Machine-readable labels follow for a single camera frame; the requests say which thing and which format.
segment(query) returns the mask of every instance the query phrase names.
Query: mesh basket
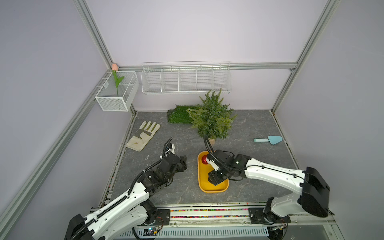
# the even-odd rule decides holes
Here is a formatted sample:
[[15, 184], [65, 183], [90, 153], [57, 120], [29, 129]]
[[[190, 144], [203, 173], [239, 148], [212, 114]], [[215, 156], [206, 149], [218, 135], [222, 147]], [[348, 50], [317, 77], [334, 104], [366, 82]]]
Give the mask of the mesh basket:
[[96, 94], [96, 100], [103, 111], [129, 111], [129, 107], [139, 88], [136, 72], [116, 71], [117, 77], [124, 76], [116, 89], [112, 73]]
[[231, 91], [228, 65], [169, 68], [144, 68], [142, 91], [145, 94], [202, 93], [209, 90]]

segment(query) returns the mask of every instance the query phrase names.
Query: leaf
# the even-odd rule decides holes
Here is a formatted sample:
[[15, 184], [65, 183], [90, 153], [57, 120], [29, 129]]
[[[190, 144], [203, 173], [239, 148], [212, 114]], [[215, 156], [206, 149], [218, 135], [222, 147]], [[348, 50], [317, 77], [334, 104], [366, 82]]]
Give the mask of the leaf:
[[116, 74], [116, 71], [112, 71], [112, 73], [113, 73], [113, 76], [114, 76], [114, 78], [115, 78], [115, 82], [116, 82], [117, 79], [118, 79], [118, 76], [117, 76], [117, 74]]
[[124, 76], [118, 78], [115, 80], [115, 83], [116, 83], [116, 88], [119, 86], [120, 82], [124, 79]]

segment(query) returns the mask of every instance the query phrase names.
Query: artificial grass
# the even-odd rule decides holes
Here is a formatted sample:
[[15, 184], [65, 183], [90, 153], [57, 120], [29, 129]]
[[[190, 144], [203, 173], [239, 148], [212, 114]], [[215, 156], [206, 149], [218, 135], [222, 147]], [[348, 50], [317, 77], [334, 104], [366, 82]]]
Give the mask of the artificial grass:
[[188, 108], [198, 109], [197, 106], [176, 106], [175, 109], [168, 110], [168, 122], [192, 124], [192, 119], [187, 113]]

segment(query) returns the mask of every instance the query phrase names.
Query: red ornament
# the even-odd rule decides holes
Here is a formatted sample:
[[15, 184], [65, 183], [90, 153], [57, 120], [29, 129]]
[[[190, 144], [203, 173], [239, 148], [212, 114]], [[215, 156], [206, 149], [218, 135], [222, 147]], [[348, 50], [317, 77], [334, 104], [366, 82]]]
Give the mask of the red ornament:
[[201, 161], [205, 164], [205, 165], [207, 165], [208, 163], [207, 163], [207, 155], [204, 155], [202, 158], [201, 158]]

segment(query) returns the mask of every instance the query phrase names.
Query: white wall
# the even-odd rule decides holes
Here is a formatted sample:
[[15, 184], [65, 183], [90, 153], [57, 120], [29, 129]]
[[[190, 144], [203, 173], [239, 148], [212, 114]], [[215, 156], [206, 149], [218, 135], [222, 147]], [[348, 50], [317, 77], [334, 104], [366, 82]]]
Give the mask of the white wall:
[[[234, 109], [271, 109], [289, 76], [288, 69], [235, 70], [232, 74], [232, 91], [222, 93], [225, 104]], [[204, 94], [145, 95], [137, 91], [133, 105], [139, 111], [166, 111], [175, 105], [201, 103]]]
[[8, 240], [62, 240], [72, 217], [97, 207], [129, 121], [96, 103]]
[[384, 2], [344, 0], [277, 111], [301, 167], [319, 170], [346, 240], [381, 239]]
[[1, 1], [0, 42], [2, 213], [106, 66], [69, 0]]
[[[1, 214], [106, 66], [70, 0], [1, 1], [0, 42]], [[63, 239], [98, 205], [129, 119], [93, 107], [10, 240]]]
[[87, 0], [112, 59], [296, 61], [326, 0]]

